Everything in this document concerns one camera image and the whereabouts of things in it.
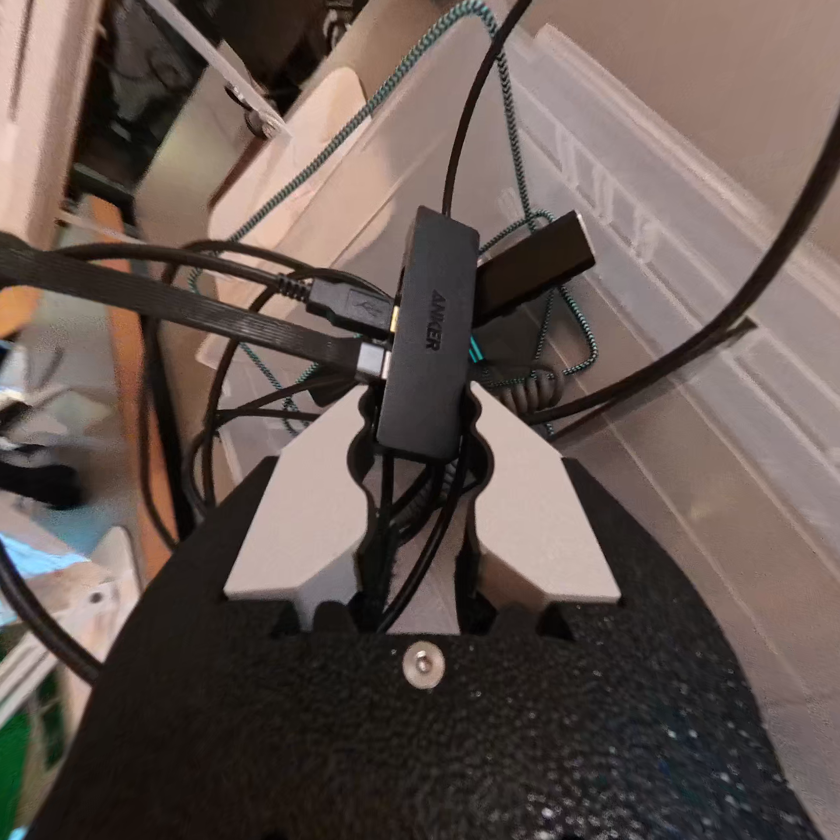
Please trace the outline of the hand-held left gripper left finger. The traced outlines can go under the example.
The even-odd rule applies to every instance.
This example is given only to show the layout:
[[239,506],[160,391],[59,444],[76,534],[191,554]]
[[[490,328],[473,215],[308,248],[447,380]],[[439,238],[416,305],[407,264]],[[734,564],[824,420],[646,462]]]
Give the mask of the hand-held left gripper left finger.
[[363,484],[368,395],[355,386],[280,451],[224,585],[229,601],[289,602],[311,627],[321,604],[356,596],[356,554],[374,517]]

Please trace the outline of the clear plastic bin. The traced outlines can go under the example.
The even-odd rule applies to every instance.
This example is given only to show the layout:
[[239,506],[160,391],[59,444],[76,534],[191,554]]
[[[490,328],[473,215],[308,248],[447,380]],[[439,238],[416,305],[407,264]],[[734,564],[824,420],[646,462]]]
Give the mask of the clear plastic bin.
[[[324,139],[266,149],[213,210],[209,232],[394,286],[417,204],[439,205],[445,158],[489,45],[468,12],[435,35],[385,103],[259,222],[250,219]],[[507,47],[534,211],[575,208],[596,268],[575,283],[601,357],[593,393],[669,351],[734,296],[770,243],[755,202],[595,60],[543,27]],[[568,453],[675,555],[743,652],[802,672],[838,668],[838,267],[804,252],[730,349],[605,416]]]

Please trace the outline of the black box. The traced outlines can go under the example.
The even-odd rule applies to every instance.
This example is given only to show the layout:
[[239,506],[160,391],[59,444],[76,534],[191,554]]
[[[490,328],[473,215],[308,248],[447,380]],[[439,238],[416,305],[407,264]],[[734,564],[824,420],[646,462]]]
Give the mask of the black box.
[[478,266],[472,326],[507,316],[594,266],[584,219],[568,212]]

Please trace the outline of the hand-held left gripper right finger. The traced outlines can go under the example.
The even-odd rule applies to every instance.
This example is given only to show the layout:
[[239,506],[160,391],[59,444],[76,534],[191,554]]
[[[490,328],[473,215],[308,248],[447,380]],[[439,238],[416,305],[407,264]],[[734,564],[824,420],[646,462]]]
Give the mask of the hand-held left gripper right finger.
[[463,542],[463,628],[489,629],[514,607],[618,604],[622,594],[561,453],[480,384],[469,441],[478,486]]

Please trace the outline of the black usb hub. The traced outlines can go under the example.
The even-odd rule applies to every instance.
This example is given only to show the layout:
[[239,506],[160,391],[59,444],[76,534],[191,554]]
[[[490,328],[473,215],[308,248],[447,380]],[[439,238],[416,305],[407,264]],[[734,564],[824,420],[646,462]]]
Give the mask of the black usb hub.
[[375,440],[408,459],[456,457],[469,366],[477,231],[420,206],[406,242]]

